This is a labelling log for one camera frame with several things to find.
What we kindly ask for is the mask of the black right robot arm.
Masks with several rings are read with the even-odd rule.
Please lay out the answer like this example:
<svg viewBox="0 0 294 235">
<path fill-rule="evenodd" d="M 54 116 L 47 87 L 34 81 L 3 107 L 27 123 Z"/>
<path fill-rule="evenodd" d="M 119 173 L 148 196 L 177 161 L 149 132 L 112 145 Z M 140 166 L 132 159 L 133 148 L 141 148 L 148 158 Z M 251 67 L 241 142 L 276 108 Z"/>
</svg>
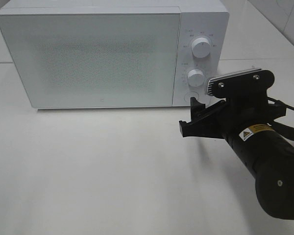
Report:
<svg viewBox="0 0 294 235">
<path fill-rule="evenodd" d="M 194 97 L 190 101 L 191 120 L 179 123 L 182 136 L 225 140 L 254 177 L 261 208 L 294 220 L 294 128 L 276 121 L 288 105 L 265 94 L 227 98 L 210 107 Z"/>
</svg>

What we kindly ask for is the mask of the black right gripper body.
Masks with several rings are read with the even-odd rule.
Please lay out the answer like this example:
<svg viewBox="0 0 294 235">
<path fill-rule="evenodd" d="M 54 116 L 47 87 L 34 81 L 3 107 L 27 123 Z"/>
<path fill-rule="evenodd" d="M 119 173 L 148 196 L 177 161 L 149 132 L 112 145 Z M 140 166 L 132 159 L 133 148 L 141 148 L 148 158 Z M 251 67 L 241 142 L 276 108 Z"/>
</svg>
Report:
<svg viewBox="0 0 294 235">
<path fill-rule="evenodd" d="M 226 106 L 212 115 L 210 138 L 225 139 L 232 143 L 235 138 L 247 141 L 262 132 L 273 132 L 273 121 L 286 115 L 285 105 L 269 103 L 266 94 L 252 94 L 226 98 Z"/>
</svg>

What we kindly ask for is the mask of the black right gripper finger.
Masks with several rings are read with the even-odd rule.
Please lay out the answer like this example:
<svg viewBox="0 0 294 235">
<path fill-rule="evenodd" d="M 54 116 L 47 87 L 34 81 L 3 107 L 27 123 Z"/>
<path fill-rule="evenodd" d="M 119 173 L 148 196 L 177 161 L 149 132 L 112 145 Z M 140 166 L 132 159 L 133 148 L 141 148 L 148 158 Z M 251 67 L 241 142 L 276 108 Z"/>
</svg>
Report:
<svg viewBox="0 0 294 235">
<path fill-rule="evenodd" d="M 206 107 L 205 104 L 200 103 L 196 98 L 191 97 L 191 120 L 202 120 L 204 118 L 210 117 L 215 113 L 219 112 L 226 106 L 225 100 L 220 100 L 212 106 Z"/>
<path fill-rule="evenodd" d="M 191 112 L 191 121 L 179 121 L 180 133 L 183 137 L 205 137 L 210 138 L 211 128 L 209 127 L 212 119 L 211 114 L 203 112 Z"/>
</svg>

